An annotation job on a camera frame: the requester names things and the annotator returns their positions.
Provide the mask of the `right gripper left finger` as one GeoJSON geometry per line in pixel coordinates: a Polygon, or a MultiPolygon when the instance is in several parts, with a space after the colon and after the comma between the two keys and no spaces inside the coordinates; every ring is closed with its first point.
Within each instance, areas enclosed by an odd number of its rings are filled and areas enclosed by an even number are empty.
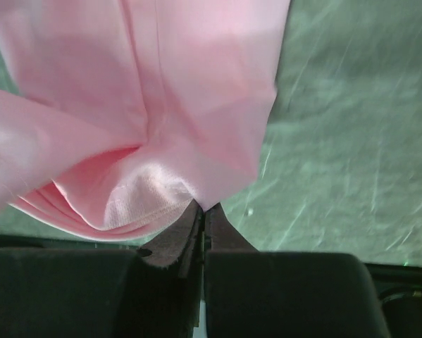
{"type": "Polygon", "coordinates": [[[202,211],[141,246],[0,235],[0,337],[191,337],[202,211]]]}

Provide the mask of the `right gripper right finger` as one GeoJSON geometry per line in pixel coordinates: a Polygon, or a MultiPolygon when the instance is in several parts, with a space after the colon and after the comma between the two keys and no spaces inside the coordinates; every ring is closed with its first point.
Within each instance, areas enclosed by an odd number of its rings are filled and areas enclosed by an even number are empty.
{"type": "Polygon", "coordinates": [[[223,208],[205,215],[209,337],[388,337],[367,267],[348,253],[258,251],[223,208]]]}

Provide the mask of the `pink t shirt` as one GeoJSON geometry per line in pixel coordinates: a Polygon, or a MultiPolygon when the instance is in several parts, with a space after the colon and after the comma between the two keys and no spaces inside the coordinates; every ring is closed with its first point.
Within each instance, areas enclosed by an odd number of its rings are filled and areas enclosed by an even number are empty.
{"type": "Polygon", "coordinates": [[[0,1],[0,210],[136,239],[258,176],[288,1],[0,1]]]}

